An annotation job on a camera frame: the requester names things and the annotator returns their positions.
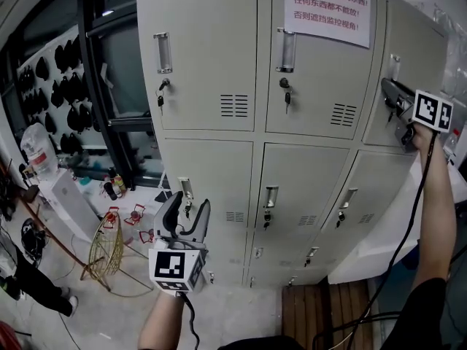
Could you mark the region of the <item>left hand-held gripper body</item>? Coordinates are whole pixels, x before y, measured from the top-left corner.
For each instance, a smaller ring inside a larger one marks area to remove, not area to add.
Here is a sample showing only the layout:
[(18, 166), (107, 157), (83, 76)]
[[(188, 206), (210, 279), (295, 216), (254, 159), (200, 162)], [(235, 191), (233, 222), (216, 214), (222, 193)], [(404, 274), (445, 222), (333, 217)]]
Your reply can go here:
[(188, 235), (179, 225), (175, 233), (156, 225), (153, 233), (153, 247), (148, 251), (150, 280), (171, 295), (198, 291), (204, 283), (207, 226), (198, 225)]

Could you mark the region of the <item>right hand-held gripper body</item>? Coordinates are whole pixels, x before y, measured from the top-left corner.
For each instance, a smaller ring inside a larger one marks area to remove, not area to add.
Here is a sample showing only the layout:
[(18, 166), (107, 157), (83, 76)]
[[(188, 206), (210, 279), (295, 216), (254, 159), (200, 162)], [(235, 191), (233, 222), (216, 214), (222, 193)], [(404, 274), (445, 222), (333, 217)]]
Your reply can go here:
[(452, 112), (453, 103), (430, 93), (417, 90), (413, 96), (399, 94), (395, 102), (395, 115), (398, 118), (395, 137), (403, 151), (412, 153), (416, 150), (413, 145), (415, 123), (438, 133), (447, 133), (450, 130)]

